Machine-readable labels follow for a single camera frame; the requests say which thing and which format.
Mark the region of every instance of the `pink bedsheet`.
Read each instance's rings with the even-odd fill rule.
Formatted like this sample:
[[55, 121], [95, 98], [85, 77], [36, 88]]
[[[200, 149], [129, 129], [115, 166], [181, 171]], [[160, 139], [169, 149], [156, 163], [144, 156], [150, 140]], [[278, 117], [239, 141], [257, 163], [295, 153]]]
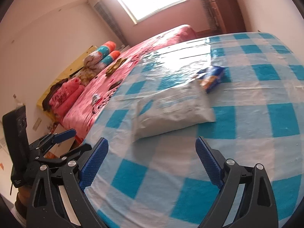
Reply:
[[74, 128], [78, 138], [84, 140], [95, 120], [105, 107], [103, 106], [98, 109], [95, 107], [96, 105], [94, 107], [92, 106], [94, 94], [98, 94], [101, 98], [104, 98], [112, 93], [113, 90], [108, 91], [110, 86], [115, 82], [126, 78], [143, 54], [195, 38], [196, 34], [191, 26], [182, 25], [147, 39], [125, 51], [119, 57], [127, 58], [123, 65], [121, 65], [110, 77], [105, 76], [107, 68], [101, 71], [96, 78], [86, 86], [83, 93], [61, 121], [62, 125], [66, 129]]

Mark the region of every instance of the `blue and orange packet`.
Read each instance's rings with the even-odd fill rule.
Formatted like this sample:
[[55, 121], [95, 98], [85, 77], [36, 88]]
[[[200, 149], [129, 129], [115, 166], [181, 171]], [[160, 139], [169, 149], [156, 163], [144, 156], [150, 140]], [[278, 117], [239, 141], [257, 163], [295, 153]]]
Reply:
[[209, 93], [216, 85], [221, 83], [224, 75], [224, 67], [209, 66], [197, 72], [195, 78], [200, 80], [201, 86]]

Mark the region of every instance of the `white package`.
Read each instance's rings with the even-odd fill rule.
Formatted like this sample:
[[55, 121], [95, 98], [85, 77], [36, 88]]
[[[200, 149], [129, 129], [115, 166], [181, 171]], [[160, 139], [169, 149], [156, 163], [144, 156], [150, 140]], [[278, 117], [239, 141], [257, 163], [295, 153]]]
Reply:
[[205, 90], [199, 81], [192, 80], [138, 101], [133, 119], [134, 140], [214, 121]]

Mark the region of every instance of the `silver bolt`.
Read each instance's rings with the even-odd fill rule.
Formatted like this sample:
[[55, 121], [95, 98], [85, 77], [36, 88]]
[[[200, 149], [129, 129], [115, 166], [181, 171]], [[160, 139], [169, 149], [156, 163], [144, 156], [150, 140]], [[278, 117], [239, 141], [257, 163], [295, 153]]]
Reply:
[[256, 165], [256, 167], [257, 167], [259, 170], [264, 169], [264, 166], [263, 166], [263, 165], [261, 165], [261, 164], [257, 164], [257, 165]]
[[75, 160], [71, 160], [68, 164], [68, 166], [73, 167], [76, 165], [76, 161]]
[[233, 159], [227, 159], [226, 163], [228, 165], [234, 165], [235, 164], [235, 161]]
[[40, 166], [40, 170], [46, 170], [47, 166], [45, 164], [43, 164], [42, 166]]

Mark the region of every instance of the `blue and white checkered tablecloth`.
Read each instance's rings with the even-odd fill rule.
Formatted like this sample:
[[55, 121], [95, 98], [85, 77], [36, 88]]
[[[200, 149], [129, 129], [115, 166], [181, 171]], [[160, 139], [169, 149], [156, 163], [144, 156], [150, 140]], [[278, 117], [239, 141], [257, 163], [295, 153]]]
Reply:
[[[208, 94], [216, 122], [132, 143], [136, 102], [189, 80], [205, 63], [226, 67]], [[267, 33], [196, 39], [145, 55], [86, 137], [92, 145], [109, 141], [86, 196], [110, 228], [197, 227], [218, 193], [195, 152], [201, 135], [240, 165], [265, 166], [281, 227], [304, 196], [303, 84], [303, 65]], [[232, 220], [233, 213], [226, 223]]]

